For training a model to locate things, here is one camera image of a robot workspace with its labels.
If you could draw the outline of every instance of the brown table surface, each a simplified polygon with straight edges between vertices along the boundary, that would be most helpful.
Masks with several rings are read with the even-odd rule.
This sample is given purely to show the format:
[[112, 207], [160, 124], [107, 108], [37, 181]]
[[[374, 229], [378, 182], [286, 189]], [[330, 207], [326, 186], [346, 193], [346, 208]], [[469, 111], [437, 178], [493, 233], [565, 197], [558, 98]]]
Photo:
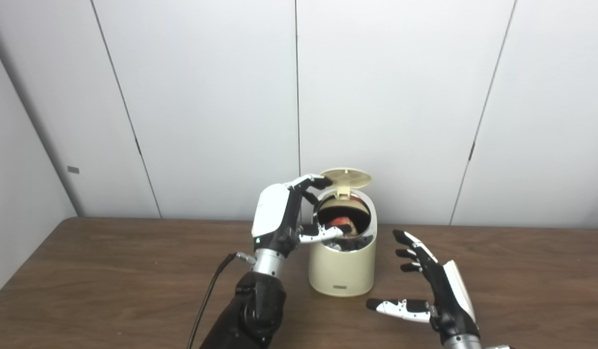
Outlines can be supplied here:
[[[212, 273], [228, 252], [251, 251], [249, 222], [68, 219], [0, 291], [0, 349], [183, 348]], [[598, 230], [421, 225], [379, 227], [375, 287], [331, 298], [308, 283], [308, 247], [282, 281], [285, 318], [271, 349], [437, 349], [429, 325], [365, 308], [373, 298], [432, 298], [403, 263], [392, 228], [456, 260], [483, 345], [598, 348]], [[248, 266], [220, 276], [197, 348]]]

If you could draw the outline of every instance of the white wall panel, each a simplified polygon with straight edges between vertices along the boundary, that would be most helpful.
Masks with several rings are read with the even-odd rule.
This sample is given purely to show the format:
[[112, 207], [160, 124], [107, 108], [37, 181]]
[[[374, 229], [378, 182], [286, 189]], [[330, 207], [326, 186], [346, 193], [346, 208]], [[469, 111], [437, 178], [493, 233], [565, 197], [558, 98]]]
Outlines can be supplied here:
[[0, 52], [80, 212], [159, 217], [91, 3], [0, 0]]
[[0, 62], [0, 288], [75, 210]]
[[299, 175], [295, 2], [94, 3], [163, 217], [252, 219]]
[[361, 168], [381, 222], [449, 223], [513, 2], [297, 2], [301, 171]]
[[598, 228], [598, 1], [519, 1], [452, 224]]

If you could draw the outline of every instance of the cream trash can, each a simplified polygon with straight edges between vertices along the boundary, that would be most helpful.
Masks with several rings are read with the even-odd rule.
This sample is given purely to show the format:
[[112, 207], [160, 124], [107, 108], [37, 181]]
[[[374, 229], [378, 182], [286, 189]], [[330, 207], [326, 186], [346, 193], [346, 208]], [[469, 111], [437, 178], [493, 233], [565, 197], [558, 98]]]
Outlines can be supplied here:
[[352, 168], [333, 168], [321, 174], [334, 184], [318, 197], [312, 223], [339, 225], [350, 221], [355, 230], [341, 238], [311, 244], [310, 284], [328, 296], [365, 294], [374, 285], [377, 214], [370, 197], [357, 189], [372, 179]]

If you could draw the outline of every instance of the robot finger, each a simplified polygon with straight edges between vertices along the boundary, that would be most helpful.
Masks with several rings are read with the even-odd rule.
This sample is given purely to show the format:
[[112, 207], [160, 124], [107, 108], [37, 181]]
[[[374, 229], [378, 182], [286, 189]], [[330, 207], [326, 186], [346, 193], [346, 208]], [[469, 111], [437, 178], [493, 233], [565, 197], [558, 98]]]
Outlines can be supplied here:
[[297, 232], [302, 236], [315, 237], [321, 234], [321, 227], [318, 224], [301, 224]]
[[422, 266], [419, 263], [406, 263], [400, 266], [400, 269], [403, 272], [412, 272], [412, 271], [417, 271], [417, 272], [422, 272]]
[[403, 249], [398, 249], [396, 250], [396, 256], [401, 257], [401, 258], [410, 258], [414, 261], [419, 261], [417, 260], [417, 254], [415, 253], [415, 251], [413, 250], [403, 250]]
[[394, 230], [394, 238], [398, 243], [402, 243], [403, 245], [407, 245], [412, 249], [417, 258], [423, 265], [426, 263], [438, 263], [439, 261], [436, 259], [434, 254], [430, 252], [430, 250], [421, 242], [418, 238], [409, 234], [408, 232], [403, 232], [402, 230]]
[[310, 204], [316, 206], [318, 204], [318, 198], [316, 195], [312, 194], [311, 192], [304, 191], [301, 193], [304, 199], [306, 199]]
[[312, 186], [314, 188], [316, 188], [317, 190], [323, 190], [323, 189], [325, 189], [329, 186], [332, 186], [334, 184], [334, 182], [331, 179], [328, 179], [325, 176], [313, 174], [312, 177], [314, 178], [314, 181], [312, 182]]
[[319, 227], [319, 233], [316, 236], [299, 234], [300, 243], [312, 243], [317, 241], [329, 240], [330, 238], [342, 237], [345, 233], [351, 232], [352, 227], [348, 224], [343, 225], [324, 225]]
[[426, 300], [377, 300], [370, 298], [366, 307], [381, 314], [399, 317], [403, 320], [428, 323], [429, 304]]

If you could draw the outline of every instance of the trash can lid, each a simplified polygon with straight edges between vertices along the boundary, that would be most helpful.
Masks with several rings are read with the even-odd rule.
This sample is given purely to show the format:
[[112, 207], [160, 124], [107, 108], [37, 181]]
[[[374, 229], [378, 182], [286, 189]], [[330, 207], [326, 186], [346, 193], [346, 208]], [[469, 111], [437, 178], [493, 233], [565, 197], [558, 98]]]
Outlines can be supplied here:
[[350, 199], [351, 189], [363, 188], [372, 181], [369, 174], [355, 168], [330, 168], [321, 175], [332, 180], [332, 187], [337, 188], [337, 198], [340, 200]]

